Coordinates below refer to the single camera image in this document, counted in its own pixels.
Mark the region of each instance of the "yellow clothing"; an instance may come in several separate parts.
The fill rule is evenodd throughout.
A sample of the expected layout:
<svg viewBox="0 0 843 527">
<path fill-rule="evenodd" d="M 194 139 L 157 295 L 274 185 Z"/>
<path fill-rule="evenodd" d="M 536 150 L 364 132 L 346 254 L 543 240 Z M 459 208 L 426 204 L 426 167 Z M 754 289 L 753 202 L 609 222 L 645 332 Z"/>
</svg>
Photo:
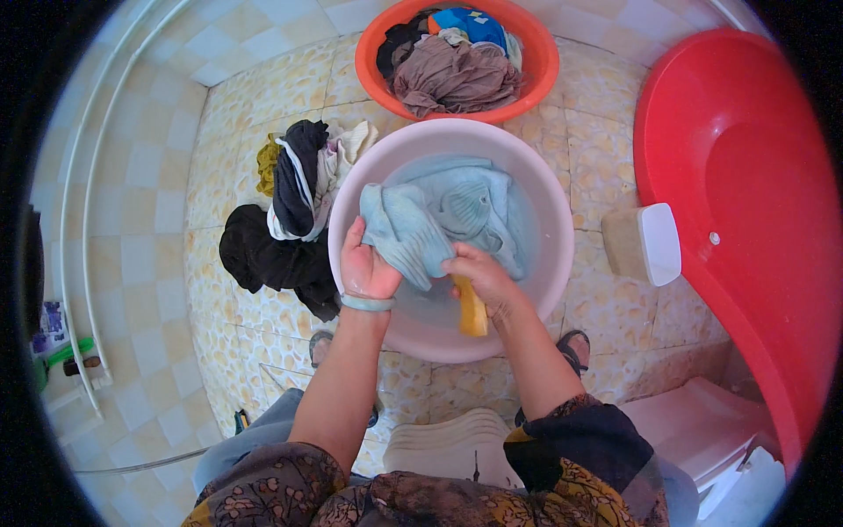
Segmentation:
<svg viewBox="0 0 843 527">
<path fill-rule="evenodd" d="M 276 135 L 271 133 L 266 136 L 269 139 L 269 144 L 261 148 L 257 155 L 260 181 L 258 181 L 255 189 L 269 197 L 272 197 L 272 191 L 275 189 L 275 180 L 272 179 L 272 171 L 278 165 L 278 154 L 281 153 L 281 145 L 276 144 L 273 140 Z"/>
</svg>

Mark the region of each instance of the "bathroom floor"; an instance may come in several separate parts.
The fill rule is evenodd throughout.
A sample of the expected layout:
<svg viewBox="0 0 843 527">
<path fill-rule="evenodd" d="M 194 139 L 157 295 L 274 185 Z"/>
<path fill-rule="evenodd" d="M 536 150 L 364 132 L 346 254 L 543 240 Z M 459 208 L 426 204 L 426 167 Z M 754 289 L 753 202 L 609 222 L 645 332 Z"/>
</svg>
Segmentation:
<svg viewBox="0 0 843 527">
<path fill-rule="evenodd" d="M 314 371 L 308 339 L 333 330 L 292 291 L 241 289 L 223 269 L 218 243 L 238 205 L 271 199 L 255 190 L 255 156 L 270 132 L 301 119 L 329 132 L 371 121 L 381 137 L 410 124 L 370 100 L 354 73 L 357 35 L 323 40 L 272 58 L 212 88 L 191 161 L 186 203 L 185 275 L 202 379 L 224 437 L 233 414 L 257 418 Z M 680 278 L 662 288 L 611 274 L 600 233 L 605 212 L 637 207 L 632 122 L 645 67 L 608 51 L 556 39 L 561 69 L 550 95 L 502 127 L 556 172 L 571 203 L 576 252 L 565 297 L 546 322 L 558 337 L 585 330 L 592 342 L 588 390 L 608 403 L 656 395 L 702 375 L 719 382 L 732 346 L 727 333 Z M 477 363 L 427 363 L 381 353 L 378 425 L 366 432 L 355 471 L 382 470 L 396 424 L 441 422 L 479 406 L 511 420 L 518 392 L 504 357 Z"/>
</svg>

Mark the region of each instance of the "jeans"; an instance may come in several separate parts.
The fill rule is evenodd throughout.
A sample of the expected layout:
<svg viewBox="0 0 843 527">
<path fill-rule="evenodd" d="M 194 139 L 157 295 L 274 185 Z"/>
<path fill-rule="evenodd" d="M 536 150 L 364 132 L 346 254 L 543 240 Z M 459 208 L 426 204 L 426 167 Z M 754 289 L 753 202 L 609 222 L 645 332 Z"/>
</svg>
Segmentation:
<svg viewBox="0 0 843 527">
<path fill-rule="evenodd" d="M 253 449 L 265 444 L 287 441 L 302 395 L 304 392 L 298 388 L 290 388 L 243 432 L 215 444 L 203 454 L 193 473 L 193 488 L 196 489 L 196 494 Z M 700 497 L 694 480 L 663 457 L 658 458 L 658 465 L 664 479 L 664 494 L 671 527 L 691 527 L 700 510 Z M 368 478 L 352 473 L 349 485 L 359 485 L 366 481 Z"/>
<path fill-rule="evenodd" d="M 668 503 L 670 527 L 692 527 L 700 513 L 700 494 L 686 472 L 657 455 L 664 480 L 664 498 Z"/>
<path fill-rule="evenodd" d="M 290 388 L 243 432 L 213 445 L 203 454 L 193 472 L 193 488 L 196 489 L 196 494 L 253 449 L 265 444 L 287 441 L 290 431 L 293 430 L 293 418 L 296 417 L 296 409 L 302 395 L 304 392 L 298 388 Z"/>
</svg>

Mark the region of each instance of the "green hose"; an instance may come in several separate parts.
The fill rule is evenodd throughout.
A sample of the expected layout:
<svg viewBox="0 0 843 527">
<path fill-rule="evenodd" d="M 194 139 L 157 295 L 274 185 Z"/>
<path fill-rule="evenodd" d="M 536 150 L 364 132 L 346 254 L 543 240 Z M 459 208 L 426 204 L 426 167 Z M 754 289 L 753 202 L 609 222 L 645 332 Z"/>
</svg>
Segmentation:
<svg viewBox="0 0 843 527">
<path fill-rule="evenodd" d="M 80 353 L 87 353 L 94 348 L 94 338 L 93 337 L 86 337 L 79 341 L 79 352 Z M 67 344 L 61 350 L 53 353 L 47 358 L 47 368 L 52 368 L 56 364 L 63 363 L 64 361 L 68 360 L 69 358 L 73 357 L 73 346 L 71 344 Z"/>
</svg>

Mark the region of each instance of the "checkered wall tile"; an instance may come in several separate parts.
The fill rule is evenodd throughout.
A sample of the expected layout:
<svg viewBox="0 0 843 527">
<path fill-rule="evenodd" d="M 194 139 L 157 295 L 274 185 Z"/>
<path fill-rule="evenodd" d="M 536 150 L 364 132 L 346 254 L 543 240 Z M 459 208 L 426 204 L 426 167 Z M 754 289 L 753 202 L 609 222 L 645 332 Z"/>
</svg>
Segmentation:
<svg viewBox="0 0 843 527">
<path fill-rule="evenodd" d="M 46 299 L 62 296 L 59 222 L 69 158 L 85 105 L 105 60 L 148 4 L 130 0 L 101 30 L 71 77 L 46 130 L 30 201 L 41 212 Z M 141 38 L 175 5 L 164 0 Z M 82 272 L 82 210 L 94 142 L 121 66 L 116 62 L 94 101 L 72 171 L 67 214 L 67 292 L 74 327 L 91 335 Z M 221 440 L 208 404 L 187 318 L 183 246 L 185 193 L 207 88 L 182 72 L 138 61 L 105 130 L 94 173 L 89 218 L 89 276 L 94 316 L 114 384 L 97 391 L 105 422 L 63 453 L 73 469 L 96 470 L 160 460 Z M 61 366 L 47 398 L 72 388 Z M 51 416 L 56 434 L 93 416 L 87 399 Z M 192 509 L 196 459 L 124 476 L 80 478 L 108 524 L 178 524 Z"/>
<path fill-rule="evenodd" d="M 699 30 L 728 25 L 707 0 L 514 0 L 554 35 L 602 47 L 645 66 Z M 396 0 L 206 0 L 156 39 L 152 62 L 214 86 L 293 48 L 366 29 Z M 761 28 L 752 13 L 740 11 Z"/>
</svg>

